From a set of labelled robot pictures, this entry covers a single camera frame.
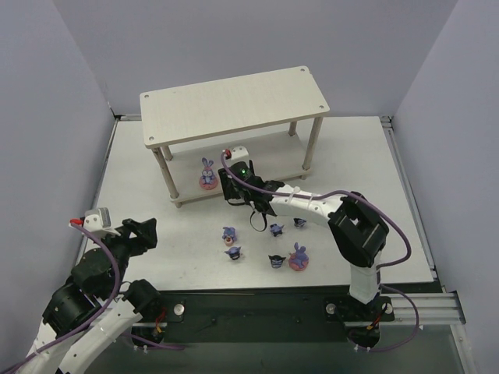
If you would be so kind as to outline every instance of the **lower shelf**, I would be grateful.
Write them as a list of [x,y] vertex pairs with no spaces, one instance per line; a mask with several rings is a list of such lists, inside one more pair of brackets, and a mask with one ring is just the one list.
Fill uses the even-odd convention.
[[277,132],[270,135],[238,140],[232,143],[221,143],[196,150],[187,150],[173,154],[173,159],[167,161],[173,181],[179,191],[179,197],[172,199],[173,203],[184,203],[190,200],[221,195],[220,181],[217,188],[211,191],[202,189],[199,185],[203,164],[206,157],[213,160],[211,167],[218,177],[221,168],[220,154],[225,148],[243,145],[249,152],[255,168],[255,173],[263,180],[286,180],[310,173],[311,169],[303,170],[305,148],[298,135],[289,136],[288,132]]

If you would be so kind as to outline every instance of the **robotic arm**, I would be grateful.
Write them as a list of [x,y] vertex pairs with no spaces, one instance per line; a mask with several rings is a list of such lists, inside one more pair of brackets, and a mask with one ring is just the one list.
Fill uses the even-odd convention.
[[[350,262],[349,294],[363,304],[377,297],[380,290],[377,265],[388,226],[376,212],[352,197],[313,200],[312,193],[298,187],[279,181],[263,181],[254,174],[253,162],[243,146],[226,150],[225,163],[230,173],[222,168],[218,174],[224,198],[229,203],[249,205],[257,212],[275,217],[300,217],[329,228],[340,253]],[[244,183],[237,182],[231,174]],[[234,204],[233,200],[242,202]]]
[[101,249],[86,252],[72,269],[71,276],[51,298],[28,357],[35,354],[17,372],[22,374],[80,374],[115,339],[142,319],[154,319],[161,313],[161,296],[146,280],[135,280],[115,307],[99,319],[93,328],[82,330],[51,348],[38,351],[57,338],[71,333],[90,319],[96,319],[102,300],[112,297],[115,277],[121,284],[131,256],[138,256],[157,244],[156,220],[143,223],[124,220],[111,228],[106,208],[91,210],[78,221],[109,248],[119,269],[115,274],[111,260]]

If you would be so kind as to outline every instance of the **wire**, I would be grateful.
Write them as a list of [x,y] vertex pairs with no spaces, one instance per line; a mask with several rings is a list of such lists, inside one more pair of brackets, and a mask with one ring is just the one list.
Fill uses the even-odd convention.
[[[70,331],[66,335],[63,335],[63,336],[55,339],[54,341],[51,341],[50,343],[44,345],[43,347],[37,349],[38,354],[40,354],[43,351],[48,350],[49,348],[54,347],[56,344],[59,344],[62,341],[64,341],[64,340],[78,334],[79,332],[85,330],[94,320],[96,320],[106,310],[106,308],[112,303],[112,301],[114,300],[114,298],[116,297],[116,295],[119,292],[119,287],[120,287],[119,268],[118,268],[118,264],[116,263],[114,256],[112,255],[111,251],[109,250],[109,248],[97,236],[95,236],[94,234],[89,232],[86,228],[83,228],[75,223],[71,223],[71,227],[82,232],[87,238],[89,238],[95,244],[97,244],[99,247],[101,247],[101,249],[104,251],[106,256],[109,258],[109,261],[111,262],[112,269],[115,273],[115,285],[112,288],[111,295],[109,296],[108,300],[102,305],[102,307],[93,316],[91,316],[86,322],[79,325],[73,331]],[[35,353],[32,353],[31,355],[28,355],[21,362],[19,362],[19,363],[15,364],[14,366],[11,366],[10,368],[2,371],[0,374],[14,374],[17,370],[19,370],[21,368],[21,366],[25,365],[26,363],[31,361],[36,356],[37,355]]]
[[133,335],[132,333],[122,333],[122,336],[129,337],[129,338],[132,338],[132,339],[135,339],[135,340],[138,340],[138,341],[142,341],[143,343],[149,344],[149,345],[151,345],[152,347],[155,347],[155,348],[170,349],[170,350],[173,350],[173,351],[183,351],[184,349],[186,349],[185,345],[158,344],[158,343],[154,343],[153,341],[150,341],[148,339],[144,339],[143,337],[139,337],[137,335]]
[[418,313],[418,309],[417,309],[416,304],[414,303],[414,301],[408,295],[406,295],[404,292],[402,292],[400,290],[397,290],[395,288],[391,288],[391,287],[385,286],[384,284],[381,285],[381,288],[383,288],[386,291],[394,292],[395,294],[399,294],[403,298],[405,298],[412,305],[412,308],[414,309],[414,314],[416,315],[416,323],[414,325],[414,328],[412,329],[411,334],[407,338],[405,338],[404,340],[399,341],[398,343],[389,345],[387,347],[382,347],[382,348],[371,348],[369,350],[366,347],[362,347],[360,345],[357,345],[357,347],[359,347],[363,351],[369,351],[369,353],[371,353],[371,352],[373,352],[373,353],[383,353],[383,352],[393,351],[394,349],[396,349],[398,347],[401,347],[402,345],[407,344],[408,342],[410,342],[412,339],[414,339],[416,337],[416,335],[419,332],[419,313]]
[[[221,164],[224,167],[225,171],[227,171],[227,174],[229,174],[232,177],[232,179],[234,179],[240,185],[242,185],[242,186],[244,186],[244,187],[246,187],[248,189],[252,189],[253,191],[257,191],[259,193],[264,193],[264,194],[267,194],[267,195],[284,196],[284,197],[290,196],[289,193],[267,191],[266,189],[260,189],[258,187],[255,187],[254,185],[251,185],[249,183],[244,182],[242,179],[238,178],[232,172],[232,170],[227,166],[227,163],[225,162],[225,153],[224,152],[222,152],[222,154],[220,156],[220,161],[221,161]],[[385,213],[383,213],[377,206],[373,205],[372,203],[370,203],[366,199],[363,199],[362,197],[356,195],[355,193],[339,189],[339,190],[336,190],[336,191],[328,192],[325,195],[318,195],[318,196],[312,196],[312,197],[310,197],[310,196],[307,196],[307,195],[295,194],[295,195],[293,195],[293,197],[294,198],[297,197],[299,199],[307,199],[307,200],[322,200],[322,199],[326,199],[326,198],[334,196],[334,195],[347,195],[348,197],[352,197],[353,199],[358,200],[359,202],[361,202],[362,204],[364,204],[368,208],[374,210],[390,226],[392,226],[393,229],[395,231],[397,231],[397,233],[402,238],[402,241],[404,242],[405,247],[407,248],[407,253],[405,254],[405,256],[403,256],[402,258],[397,259],[395,261],[391,261],[389,263],[382,263],[382,264],[380,264],[380,265],[377,266],[377,270],[381,269],[382,267],[398,265],[399,263],[403,263],[403,262],[405,262],[405,261],[407,261],[409,259],[409,257],[412,255],[412,248],[411,248],[411,243],[409,243],[409,240],[407,239],[407,236],[404,234],[404,231],[402,231],[402,229],[389,216],[387,216]]]

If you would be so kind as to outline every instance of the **pink base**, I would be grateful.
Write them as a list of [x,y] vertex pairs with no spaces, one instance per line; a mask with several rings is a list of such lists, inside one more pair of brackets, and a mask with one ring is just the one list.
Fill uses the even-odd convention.
[[216,189],[218,186],[218,179],[214,180],[214,183],[212,185],[205,185],[203,183],[203,177],[200,178],[200,187],[202,189],[206,189],[207,191],[210,191],[211,189]]
[[304,271],[306,269],[306,267],[309,266],[309,262],[303,261],[303,267],[300,269],[298,265],[291,262],[291,260],[294,259],[295,257],[296,257],[296,255],[290,255],[289,260],[288,260],[289,267],[291,267],[294,271]]

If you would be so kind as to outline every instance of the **purple bunny figurine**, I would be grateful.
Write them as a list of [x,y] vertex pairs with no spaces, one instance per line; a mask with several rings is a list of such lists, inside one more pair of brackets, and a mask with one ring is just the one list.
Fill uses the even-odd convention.
[[203,157],[201,160],[203,161],[204,169],[203,174],[200,177],[200,186],[202,189],[206,190],[214,189],[218,185],[218,179],[211,169],[213,161],[208,161],[206,157]]
[[294,271],[304,271],[309,264],[309,257],[305,254],[306,248],[295,243],[295,253],[291,254],[288,260],[289,267]]
[[228,228],[226,226],[224,228],[224,234],[221,236],[222,239],[224,239],[225,245],[230,247],[232,244],[234,244],[235,241],[237,241],[237,237],[235,236],[235,228]]

